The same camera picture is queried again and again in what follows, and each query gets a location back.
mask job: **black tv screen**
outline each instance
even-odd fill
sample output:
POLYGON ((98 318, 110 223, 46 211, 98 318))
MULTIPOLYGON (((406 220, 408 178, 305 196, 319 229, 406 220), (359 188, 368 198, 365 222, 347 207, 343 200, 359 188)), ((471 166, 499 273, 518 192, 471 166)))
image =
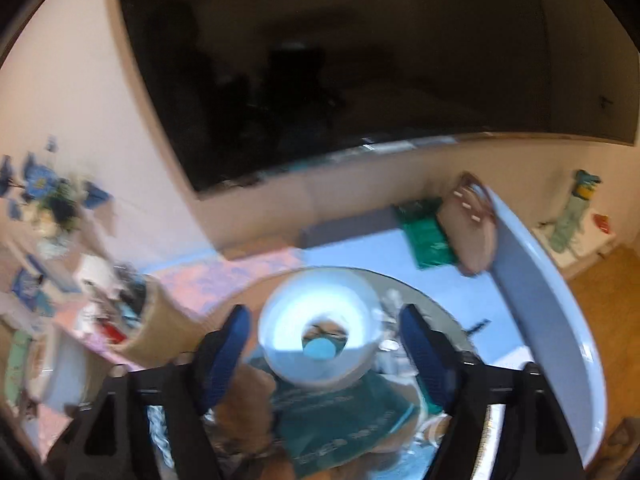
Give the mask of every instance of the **black tv screen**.
POLYGON ((197 192, 380 142, 635 140, 638 51, 603 0, 120 3, 197 192))

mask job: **blue flower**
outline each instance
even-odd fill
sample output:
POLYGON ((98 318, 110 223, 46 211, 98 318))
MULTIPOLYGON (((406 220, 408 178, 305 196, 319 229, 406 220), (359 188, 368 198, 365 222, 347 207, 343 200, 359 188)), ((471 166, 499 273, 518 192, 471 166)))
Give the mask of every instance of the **blue flower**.
POLYGON ((22 220, 22 211, 20 211, 18 203, 13 198, 9 200, 7 212, 11 220, 22 220))
POLYGON ((13 176, 14 168, 11 167, 11 157, 5 155, 2 159, 2 167, 0 168, 0 196, 6 195, 13 176))
POLYGON ((24 164, 22 165, 22 177, 25 180, 29 179, 29 172, 36 165, 36 156, 33 153, 27 153, 27 158, 24 159, 24 164))
POLYGON ((40 200, 55 190, 57 183, 58 177, 52 170, 46 166, 35 164, 29 170, 26 192, 34 199, 40 200))
POLYGON ((93 182, 85 182, 84 189, 87 192, 87 196, 82 202, 82 205, 87 209, 95 209, 99 205, 108 202, 111 199, 111 195, 106 191, 101 190, 93 182))
POLYGON ((56 137, 54 137, 53 135, 49 136, 49 139, 47 139, 47 146, 45 150, 50 153, 55 153, 58 150, 58 142, 56 141, 56 137))

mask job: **red object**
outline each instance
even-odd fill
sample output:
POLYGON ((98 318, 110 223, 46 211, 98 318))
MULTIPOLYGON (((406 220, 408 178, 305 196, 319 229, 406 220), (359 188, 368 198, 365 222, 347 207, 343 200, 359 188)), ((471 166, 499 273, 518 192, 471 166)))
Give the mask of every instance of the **red object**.
POLYGON ((98 318, 98 323, 100 324, 102 333, 112 344, 122 343, 127 338, 127 336, 125 336, 120 330, 114 327, 107 320, 98 318))
POLYGON ((606 233, 607 235, 609 234, 609 217, 607 215, 598 215, 594 213, 593 222, 603 233, 606 233))

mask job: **wicker basket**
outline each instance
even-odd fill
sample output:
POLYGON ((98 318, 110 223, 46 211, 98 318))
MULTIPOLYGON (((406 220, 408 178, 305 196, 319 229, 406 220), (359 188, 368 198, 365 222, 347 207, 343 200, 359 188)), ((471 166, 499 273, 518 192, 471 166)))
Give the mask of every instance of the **wicker basket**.
POLYGON ((148 275, 145 280, 146 303, 140 328, 125 342, 111 345, 111 349, 145 368, 153 368, 181 352, 195 350, 207 330, 175 304, 158 280, 148 275))

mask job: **white wall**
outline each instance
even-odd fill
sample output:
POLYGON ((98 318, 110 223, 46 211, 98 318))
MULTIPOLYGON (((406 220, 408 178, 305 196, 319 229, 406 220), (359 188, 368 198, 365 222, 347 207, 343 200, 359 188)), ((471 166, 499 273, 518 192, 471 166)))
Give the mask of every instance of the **white wall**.
POLYGON ((89 170, 114 195, 114 257, 159 264, 444 190, 476 172, 528 226, 557 214, 572 171, 604 183, 594 202, 631 241, 640 228, 640 148, 486 140, 290 174, 198 201, 135 68, 117 0, 47 0, 0 69, 0 153, 21 160, 49 134, 58 167, 89 170))
POLYGON ((0 153, 18 166, 56 136, 56 169, 87 172, 114 196, 113 218, 97 229, 117 258, 144 265, 201 251, 209 243, 149 136, 153 117, 136 105, 106 1, 46 0, 27 24, 0 69, 0 153))

